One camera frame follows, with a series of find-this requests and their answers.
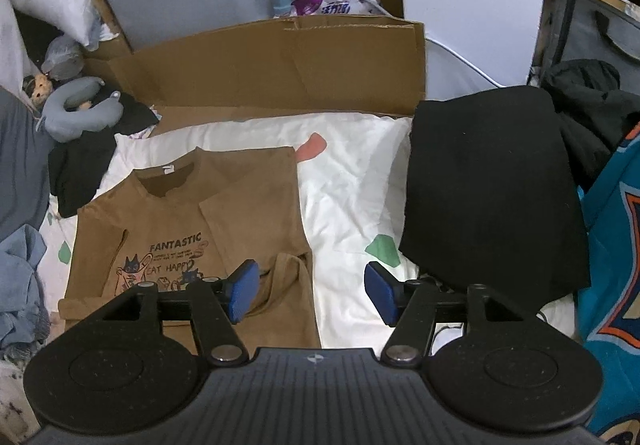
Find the blue denim garment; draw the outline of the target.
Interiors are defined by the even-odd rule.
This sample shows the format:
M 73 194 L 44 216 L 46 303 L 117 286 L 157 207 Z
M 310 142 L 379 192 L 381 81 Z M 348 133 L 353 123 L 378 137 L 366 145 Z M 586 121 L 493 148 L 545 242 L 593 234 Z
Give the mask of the blue denim garment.
M 30 225 L 1 242 L 1 358 L 26 364 L 50 335 L 37 267 L 47 247 Z

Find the brown printed t-shirt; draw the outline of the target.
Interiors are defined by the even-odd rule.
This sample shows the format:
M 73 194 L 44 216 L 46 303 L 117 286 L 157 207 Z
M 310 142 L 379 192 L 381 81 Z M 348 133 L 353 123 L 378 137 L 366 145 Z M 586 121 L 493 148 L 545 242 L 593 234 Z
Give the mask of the brown printed t-shirt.
M 132 171 L 79 210 L 58 313 L 73 326 L 142 281 L 181 291 L 246 260 L 259 269 L 257 295 L 235 327 L 247 350 L 319 347 L 293 148 L 195 148 Z

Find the grey pleated cloth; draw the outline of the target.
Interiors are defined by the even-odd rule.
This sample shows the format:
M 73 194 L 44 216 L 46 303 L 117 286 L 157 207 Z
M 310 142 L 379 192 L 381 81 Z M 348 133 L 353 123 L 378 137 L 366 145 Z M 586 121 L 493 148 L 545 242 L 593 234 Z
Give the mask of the grey pleated cloth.
M 54 142 L 36 130 L 32 112 L 1 89 L 0 236 L 27 224 L 38 228 L 49 205 L 48 157 Z

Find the dark clothes pile right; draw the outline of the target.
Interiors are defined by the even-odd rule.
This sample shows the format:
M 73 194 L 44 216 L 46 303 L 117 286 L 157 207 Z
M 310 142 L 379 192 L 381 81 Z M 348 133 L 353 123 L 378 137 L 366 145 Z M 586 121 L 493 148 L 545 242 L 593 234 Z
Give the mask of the dark clothes pile right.
M 541 87 L 552 98 L 575 184 L 591 186 L 639 122 L 639 95 L 620 88 L 620 73 L 598 60 L 549 68 Z

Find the small plush toy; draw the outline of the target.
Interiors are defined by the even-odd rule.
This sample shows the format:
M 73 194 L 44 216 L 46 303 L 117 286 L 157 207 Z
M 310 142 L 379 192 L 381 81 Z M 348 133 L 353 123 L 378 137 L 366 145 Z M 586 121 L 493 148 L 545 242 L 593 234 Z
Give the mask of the small plush toy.
M 23 91 L 29 96 L 32 106 L 41 108 L 54 91 L 54 87 L 47 75 L 37 74 L 23 79 Z

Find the grey plastic bag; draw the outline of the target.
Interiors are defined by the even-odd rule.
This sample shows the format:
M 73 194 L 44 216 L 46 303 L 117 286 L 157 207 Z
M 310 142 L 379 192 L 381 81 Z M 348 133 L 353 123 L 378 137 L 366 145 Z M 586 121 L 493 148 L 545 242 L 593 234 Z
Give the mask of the grey plastic bag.
M 64 34 L 51 41 L 41 65 L 41 71 L 58 82 L 78 77 L 84 68 L 80 44 Z

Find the white patterned bed sheet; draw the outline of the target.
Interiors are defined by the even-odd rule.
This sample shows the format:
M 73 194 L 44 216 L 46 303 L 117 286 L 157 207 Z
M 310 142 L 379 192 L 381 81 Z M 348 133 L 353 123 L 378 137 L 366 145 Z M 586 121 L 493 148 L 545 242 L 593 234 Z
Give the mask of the white patterned bed sheet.
M 319 347 L 380 350 L 390 328 L 364 291 L 364 268 L 376 261 L 399 279 L 418 274 L 398 249 L 410 127 L 407 118 L 314 114 L 214 122 L 145 140 L 120 135 L 93 199 L 132 171 L 168 165 L 195 148 L 209 152 L 293 148 L 300 214 L 312 253 Z M 60 318 L 58 303 L 70 278 L 77 218 L 78 213 L 61 218 L 58 207 L 51 207 L 41 225 L 47 245 L 38 267 L 44 303 Z

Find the blue cap bottle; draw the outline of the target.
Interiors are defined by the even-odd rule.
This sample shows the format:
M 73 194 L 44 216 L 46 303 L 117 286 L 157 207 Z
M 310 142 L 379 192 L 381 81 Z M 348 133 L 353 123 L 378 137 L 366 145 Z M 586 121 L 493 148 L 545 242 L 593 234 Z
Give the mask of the blue cap bottle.
M 292 14 L 292 0 L 271 0 L 274 18 L 288 17 Z

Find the grey neck pillow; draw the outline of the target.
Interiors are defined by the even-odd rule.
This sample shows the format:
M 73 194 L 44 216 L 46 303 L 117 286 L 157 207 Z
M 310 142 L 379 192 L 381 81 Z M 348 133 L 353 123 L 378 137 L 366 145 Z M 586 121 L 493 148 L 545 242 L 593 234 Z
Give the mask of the grey neck pillow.
M 59 143 L 77 140 L 85 131 L 100 132 L 114 127 L 124 112 L 119 91 L 96 105 L 80 108 L 91 102 L 104 86 L 105 82 L 99 77 L 81 77 L 63 84 L 44 102 L 40 126 Z

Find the folded black garment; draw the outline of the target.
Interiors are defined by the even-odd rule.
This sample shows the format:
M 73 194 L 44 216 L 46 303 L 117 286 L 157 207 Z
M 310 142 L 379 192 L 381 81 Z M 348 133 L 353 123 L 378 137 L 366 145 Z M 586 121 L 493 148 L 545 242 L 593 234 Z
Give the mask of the folded black garment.
M 584 217 L 547 92 L 416 107 L 399 250 L 451 288 L 484 283 L 530 312 L 589 287 Z

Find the brown cardboard box wall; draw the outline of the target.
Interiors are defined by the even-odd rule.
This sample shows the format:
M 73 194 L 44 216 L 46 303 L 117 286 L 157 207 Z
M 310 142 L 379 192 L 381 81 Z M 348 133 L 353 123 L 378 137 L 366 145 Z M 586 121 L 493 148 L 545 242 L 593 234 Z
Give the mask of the brown cardboard box wall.
M 137 52 L 112 41 L 85 70 L 155 106 L 160 133 L 319 112 L 409 116 L 426 96 L 425 31 L 384 15 L 285 17 Z

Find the purple white snack bag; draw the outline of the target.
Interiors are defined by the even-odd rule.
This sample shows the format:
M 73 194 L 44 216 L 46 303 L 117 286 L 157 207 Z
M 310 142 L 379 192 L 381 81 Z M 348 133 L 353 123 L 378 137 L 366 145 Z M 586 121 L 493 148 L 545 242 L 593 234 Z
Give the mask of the purple white snack bag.
M 293 15 L 385 15 L 392 16 L 378 0 L 294 0 Z

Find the black garment by pillow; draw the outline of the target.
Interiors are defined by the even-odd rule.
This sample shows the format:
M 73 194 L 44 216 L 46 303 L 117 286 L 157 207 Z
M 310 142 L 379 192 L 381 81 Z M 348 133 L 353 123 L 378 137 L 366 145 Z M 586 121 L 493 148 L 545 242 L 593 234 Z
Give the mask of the black garment by pillow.
M 99 132 L 85 131 L 78 139 L 58 143 L 51 150 L 50 191 L 58 199 L 61 218 L 76 216 L 77 211 L 96 196 L 116 150 L 116 134 L 138 135 L 160 122 L 150 107 L 127 93 L 120 95 L 119 103 L 124 110 L 114 127 Z

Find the teal patterned blanket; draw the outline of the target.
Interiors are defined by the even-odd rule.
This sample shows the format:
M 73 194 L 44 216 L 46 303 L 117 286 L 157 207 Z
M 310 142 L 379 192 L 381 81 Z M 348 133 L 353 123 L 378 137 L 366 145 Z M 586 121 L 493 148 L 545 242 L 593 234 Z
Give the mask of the teal patterned blanket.
M 591 285 L 578 292 L 577 323 L 603 373 L 589 430 L 608 444 L 639 442 L 639 166 L 634 129 L 582 197 Z

